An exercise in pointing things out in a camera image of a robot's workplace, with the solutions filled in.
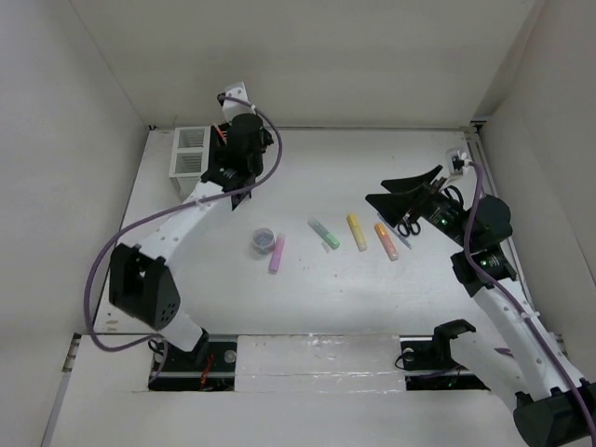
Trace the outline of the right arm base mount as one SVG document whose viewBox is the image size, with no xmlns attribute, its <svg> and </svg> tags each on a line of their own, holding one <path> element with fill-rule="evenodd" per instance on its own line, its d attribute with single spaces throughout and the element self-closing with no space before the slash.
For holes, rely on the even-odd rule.
<svg viewBox="0 0 596 447">
<path fill-rule="evenodd" d="M 472 372 L 453 360 L 449 343 L 476 328 L 464 319 L 437 326 L 431 335 L 400 338 L 394 367 L 405 373 L 407 391 L 488 390 Z"/>
</svg>

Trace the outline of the green highlighter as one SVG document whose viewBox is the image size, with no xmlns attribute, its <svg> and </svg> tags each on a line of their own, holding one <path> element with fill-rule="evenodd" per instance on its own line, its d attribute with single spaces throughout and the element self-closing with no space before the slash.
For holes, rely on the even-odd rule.
<svg viewBox="0 0 596 447">
<path fill-rule="evenodd" d="M 318 219 L 309 218 L 307 223 L 332 250 L 337 250 L 339 248 L 339 240 Z"/>
</svg>

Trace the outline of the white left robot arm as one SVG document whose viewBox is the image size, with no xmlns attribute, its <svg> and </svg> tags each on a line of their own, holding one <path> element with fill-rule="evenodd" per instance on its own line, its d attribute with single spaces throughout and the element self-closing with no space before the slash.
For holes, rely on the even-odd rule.
<svg viewBox="0 0 596 447">
<path fill-rule="evenodd" d="M 224 142 L 218 137 L 216 130 L 210 133 L 207 169 L 183 209 L 136 244 L 118 244 L 110 258 L 110 303 L 163 335 L 191 370 L 207 360 L 209 335 L 183 310 L 175 270 L 202 236 L 251 197 L 273 142 L 262 118 L 252 113 L 232 119 Z"/>
</svg>

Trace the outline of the purple highlighter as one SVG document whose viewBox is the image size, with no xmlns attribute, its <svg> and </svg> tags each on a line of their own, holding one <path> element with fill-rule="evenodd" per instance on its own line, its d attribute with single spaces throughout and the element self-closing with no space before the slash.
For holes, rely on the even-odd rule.
<svg viewBox="0 0 596 447">
<path fill-rule="evenodd" d="M 270 274 L 276 274 L 279 270 L 281 257 L 282 257 L 283 250 L 285 247 L 285 241 L 286 241 L 286 236 L 284 234 L 278 234 L 276 241 L 275 241 L 275 247 L 272 252 L 272 256 L 271 256 L 270 263 L 268 266 L 268 272 Z"/>
</svg>

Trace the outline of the blue pen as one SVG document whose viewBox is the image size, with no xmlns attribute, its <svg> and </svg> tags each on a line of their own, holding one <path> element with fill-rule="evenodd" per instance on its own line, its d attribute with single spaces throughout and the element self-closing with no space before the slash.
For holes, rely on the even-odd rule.
<svg viewBox="0 0 596 447">
<path fill-rule="evenodd" d="M 390 230 L 394 236 L 405 246 L 407 247 L 409 250 L 412 249 L 412 245 L 411 243 L 407 240 L 406 237 L 404 237 L 395 227 L 391 226 L 384 218 L 383 216 L 377 212 L 377 217 L 379 218 L 379 220 L 387 227 L 388 230 Z"/>
</svg>

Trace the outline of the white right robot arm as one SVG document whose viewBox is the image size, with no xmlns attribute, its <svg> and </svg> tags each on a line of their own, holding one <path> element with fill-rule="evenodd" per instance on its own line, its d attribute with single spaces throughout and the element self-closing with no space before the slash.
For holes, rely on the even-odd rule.
<svg viewBox="0 0 596 447">
<path fill-rule="evenodd" d="M 389 225 L 403 229 L 424 219 L 461 247 L 451 257 L 454 275 L 505 345 L 490 346 L 471 323 L 456 319 L 435 327 L 428 338 L 402 340 L 396 363 L 418 379 L 470 371 L 508 407 L 529 446 L 593 439 L 595 385 L 565 356 L 528 303 L 501 249 L 512 234 L 509 207 L 482 192 L 483 169 L 472 167 L 476 185 L 470 208 L 460 196 L 450 196 L 441 166 L 384 180 L 385 192 L 365 199 Z"/>
</svg>

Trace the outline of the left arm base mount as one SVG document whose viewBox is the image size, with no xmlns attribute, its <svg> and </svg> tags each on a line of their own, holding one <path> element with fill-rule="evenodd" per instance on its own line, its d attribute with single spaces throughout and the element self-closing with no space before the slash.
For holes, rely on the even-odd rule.
<svg viewBox="0 0 596 447">
<path fill-rule="evenodd" d="M 150 340 L 153 353 L 148 389 L 155 392 L 231 392 L 235 390 L 237 342 L 235 335 L 210 335 L 193 358 L 173 345 L 164 357 L 164 342 Z"/>
</svg>

